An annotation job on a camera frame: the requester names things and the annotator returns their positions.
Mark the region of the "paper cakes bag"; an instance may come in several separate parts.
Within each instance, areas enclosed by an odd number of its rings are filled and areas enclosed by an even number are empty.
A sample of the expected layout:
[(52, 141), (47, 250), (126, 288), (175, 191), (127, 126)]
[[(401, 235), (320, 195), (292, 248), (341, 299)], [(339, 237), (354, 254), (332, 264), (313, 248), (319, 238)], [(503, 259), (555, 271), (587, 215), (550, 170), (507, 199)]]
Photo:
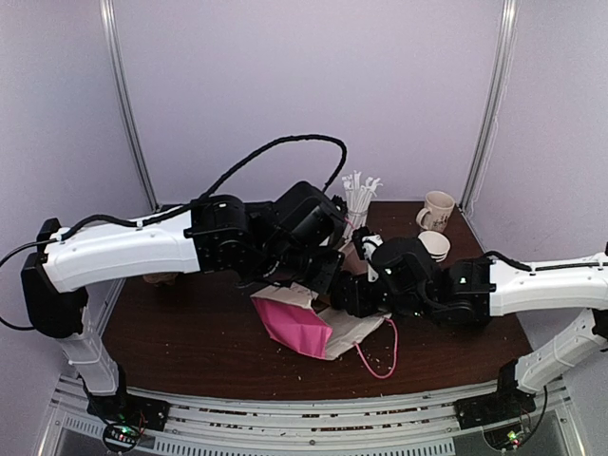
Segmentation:
[[(318, 294), (297, 284), (289, 288), (268, 286), (251, 295), (257, 314), (271, 339), (288, 349), (311, 358), (333, 361), (356, 349), (367, 371), (376, 379), (393, 376), (398, 362), (399, 332), (389, 312), (357, 317), (330, 306), (317, 311), (313, 302)], [(391, 364), (384, 374), (373, 369), (360, 343), (389, 324), (393, 329)]]

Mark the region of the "stack of brown paper cups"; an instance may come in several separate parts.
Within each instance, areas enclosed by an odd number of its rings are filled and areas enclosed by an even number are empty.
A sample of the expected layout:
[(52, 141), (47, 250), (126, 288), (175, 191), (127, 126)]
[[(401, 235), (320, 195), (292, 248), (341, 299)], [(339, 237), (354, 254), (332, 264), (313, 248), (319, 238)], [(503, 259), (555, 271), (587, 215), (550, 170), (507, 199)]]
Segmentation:
[(418, 239), (423, 243), (431, 258), (436, 262), (442, 262), (447, 259), (447, 255), (451, 249), (451, 243), (442, 233), (430, 230), (423, 231), (418, 235)]

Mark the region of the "cardboard cup carrier stack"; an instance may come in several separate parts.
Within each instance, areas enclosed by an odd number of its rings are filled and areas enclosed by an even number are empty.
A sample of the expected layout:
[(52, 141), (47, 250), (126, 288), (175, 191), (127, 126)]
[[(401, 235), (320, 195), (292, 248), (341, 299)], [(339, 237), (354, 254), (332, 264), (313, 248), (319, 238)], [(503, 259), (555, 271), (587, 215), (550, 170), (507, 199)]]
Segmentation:
[(180, 274), (179, 273), (157, 273), (144, 275), (142, 279), (155, 287), (173, 286)]

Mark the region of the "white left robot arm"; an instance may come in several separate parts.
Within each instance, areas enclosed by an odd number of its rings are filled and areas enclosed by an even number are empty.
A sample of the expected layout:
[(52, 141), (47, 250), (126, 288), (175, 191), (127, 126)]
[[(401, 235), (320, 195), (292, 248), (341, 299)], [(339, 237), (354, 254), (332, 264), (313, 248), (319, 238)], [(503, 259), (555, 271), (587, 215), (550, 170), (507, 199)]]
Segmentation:
[(58, 340), (84, 383), (88, 410), (104, 421), (164, 417), (163, 401), (126, 390), (124, 369), (89, 327), (90, 284), (132, 276), (230, 271), (241, 285), (299, 284), (329, 292), (344, 261), (335, 245), (346, 205), (301, 181), (275, 201), (194, 200), (151, 218), (96, 216), (40, 230), (21, 272), (31, 326)]

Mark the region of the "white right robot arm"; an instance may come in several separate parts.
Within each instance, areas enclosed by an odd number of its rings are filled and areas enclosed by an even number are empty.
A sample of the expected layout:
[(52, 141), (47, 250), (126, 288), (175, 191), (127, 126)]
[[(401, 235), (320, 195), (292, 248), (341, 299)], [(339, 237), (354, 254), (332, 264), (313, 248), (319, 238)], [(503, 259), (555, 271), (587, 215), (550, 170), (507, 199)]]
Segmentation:
[(343, 272), (331, 305), (356, 317), (378, 311), (420, 314), (433, 322), (485, 325), (523, 311), (579, 308), (579, 316), (542, 347), (503, 365), (494, 392), (454, 405), (461, 428), (535, 410), (544, 387), (607, 348), (607, 255), (524, 263), (490, 251), (441, 268), (419, 238), (362, 237), (355, 252), (370, 271)]

